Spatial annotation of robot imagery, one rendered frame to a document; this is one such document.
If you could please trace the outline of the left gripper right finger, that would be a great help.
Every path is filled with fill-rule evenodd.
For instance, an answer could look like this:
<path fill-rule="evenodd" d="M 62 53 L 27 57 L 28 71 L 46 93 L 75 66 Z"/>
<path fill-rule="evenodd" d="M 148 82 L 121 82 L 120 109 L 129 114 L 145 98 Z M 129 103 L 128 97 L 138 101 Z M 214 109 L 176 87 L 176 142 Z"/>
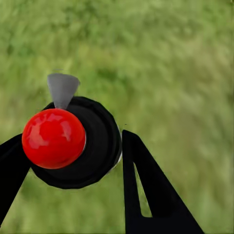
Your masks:
<path fill-rule="evenodd" d="M 205 234 L 140 137 L 121 136 L 126 234 Z M 153 217 L 141 214 L 134 163 Z"/>

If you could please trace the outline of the pesticide atomizer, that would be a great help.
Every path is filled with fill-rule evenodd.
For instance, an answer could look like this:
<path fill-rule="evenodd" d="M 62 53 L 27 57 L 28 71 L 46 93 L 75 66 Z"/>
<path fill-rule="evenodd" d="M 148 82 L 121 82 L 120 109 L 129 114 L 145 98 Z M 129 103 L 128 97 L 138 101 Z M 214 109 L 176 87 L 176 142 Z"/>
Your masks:
<path fill-rule="evenodd" d="M 77 77 L 54 73 L 46 80 L 53 102 L 22 133 L 29 165 L 42 181 L 64 190 L 99 182 L 123 154 L 113 115 L 95 100 L 73 97 L 80 84 Z"/>

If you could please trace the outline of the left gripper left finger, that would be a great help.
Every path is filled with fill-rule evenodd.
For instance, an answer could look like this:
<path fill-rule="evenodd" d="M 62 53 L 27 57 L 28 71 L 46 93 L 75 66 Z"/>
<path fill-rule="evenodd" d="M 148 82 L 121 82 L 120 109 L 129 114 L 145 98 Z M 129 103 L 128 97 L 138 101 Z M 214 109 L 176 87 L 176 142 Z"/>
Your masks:
<path fill-rule="evenodd" d="M 22 147 L 22 134 L 0 145 L 0 226 L 30 168 Z"/>

